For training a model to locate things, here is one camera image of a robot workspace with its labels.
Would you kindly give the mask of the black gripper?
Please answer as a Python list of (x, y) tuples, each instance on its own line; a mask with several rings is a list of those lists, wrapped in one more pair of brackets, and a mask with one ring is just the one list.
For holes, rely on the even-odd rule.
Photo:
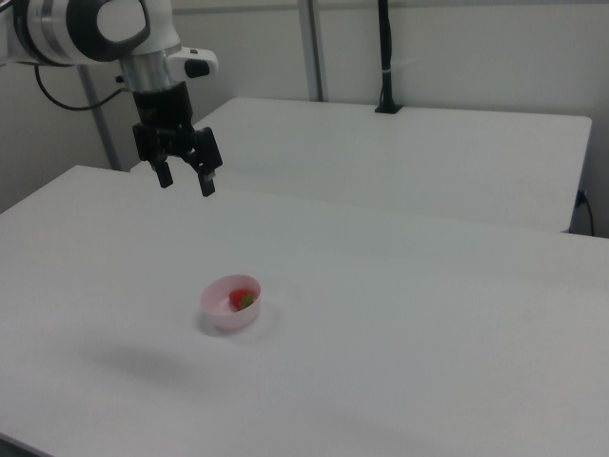
[(186, 157), (196, 171), (201, 192), (215, 192), (216, 169), (223, 164), (211, 128), (195, 130), (187, 83), (169, 89), (133, 92), (139, 122), (132, 127), (141, 162), (148, 162), (162, 189), (173, 184), (167, 157)]

